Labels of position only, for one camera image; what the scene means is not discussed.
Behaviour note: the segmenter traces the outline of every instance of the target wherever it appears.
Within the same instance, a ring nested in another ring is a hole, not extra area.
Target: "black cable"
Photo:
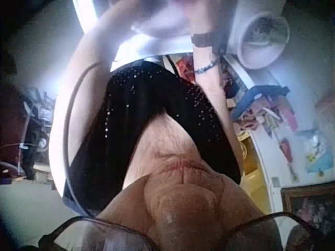
[[[171,60],[170,56],[169,56],[169,55],[166,55],[166,58],[167,58],[167,60],[169,61],[169,63],[171,64],[172,69],[173,69],[173,71],[174,71],[174,74],[176,74],[178,77],[180,77],[180,76],[179,76],[179,72],[178,72],[176,66],[174,65],[173,61]]]
[[[86,70],[80,75],[77,83],[74,86],[73,92],[71,94],[70,100],[69,100],[69,105],[68,108],[66,110],[66,114],[65,114],[65,122],[64,122],[64,134],[63,134],[63,161],[64,161],[64,166],[65,166],[65,176],[66,176],[66,183],[68,185],[70,194],[74,200],[74,202],[77,204],[78,208],[82,211],[82,213],[86,216],[89,217],[94,217],[90,212],[88,212],[87,210],[85,210],[84,208],[82,208],[82,206],[79,204],[77,197],[74,194],[74,191],[72,189],[71,186],[71,181],[69,179],[69,169],[70,169],[70,162],[69,162],[69,127],[70,127],[70,119],[71,119],[71,114],[72,114],[72,108],[73,108],[73,104],[75,101],[75,98],[77,96],[78,90],[84,80],[84,77],[95,67],[104,64],[104,63],[108,63],[108,64],[112,64],[112,62],[97,62],[94,63],[92,65],[90,65],[88,68],[86,68]]]

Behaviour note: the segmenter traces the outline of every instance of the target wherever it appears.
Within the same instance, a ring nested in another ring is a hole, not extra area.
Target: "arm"
[[[222,0],[198,0],[185,9],[189,18],[191,33],[202,34],[214,31],[217,25],[217,17],[221,9]],[[212,47],[198,48],[193,45],[194,69],[207,66],[212,60]],[[227,107],[226,95],[221,87],[221,65],[217,64],[205,73],[196,74],[196,83],[202,88],[207,98],[213,105],[222,128],[232,147],[240,172],[243,170],[243,157],[239,142],[235,135],[232,120]]]
[[[59,156],[62,156],[65,113],[74,85],[81,74],[92,64],[113,61],[119,45],[125,39],[136,18],[138,3],[138,0],[122,0],[104,13],[94,29],[84,35],[73,54],[62,77],[62,86],[55,106],[50,140],[50,152],[52,152],[50,162],[54,166],[63,166]],[[73,105],[70,121],[70,163],[101,108],[109,78],[110,64],[103,63],[91,70],[82,82]]]

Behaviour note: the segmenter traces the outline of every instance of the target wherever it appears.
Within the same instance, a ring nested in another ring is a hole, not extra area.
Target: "blue plastic object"
[[[249,89],[242,99],[237,103],[236,107],[231,111],[231,118],[233,121],[237,121],[240,116],[247,110],[251,104],[258,98],[264,96],[270,96],[275,99],[279,95],[286,96],[289,93],[287,86],[280,87],[277,85],[259,85]]]

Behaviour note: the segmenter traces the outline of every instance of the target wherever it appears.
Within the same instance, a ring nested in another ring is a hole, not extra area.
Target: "black sequined skirt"
[[[82,207],[98,213],[121,191],[142,131],[163,111],[186,130],[213,170],[240,183],[232,148],[202,90],[143,61],[112,73],[94,126],[71,165],[69,177]],[[64,197],[71,202],[67,185]]]

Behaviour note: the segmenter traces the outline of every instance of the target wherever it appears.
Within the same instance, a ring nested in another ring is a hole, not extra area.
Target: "doorway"
[[[241,188],[255,205],[265,214],[271,213],[264,173],[251,137],[240,141],[243,152],[243,176]]]

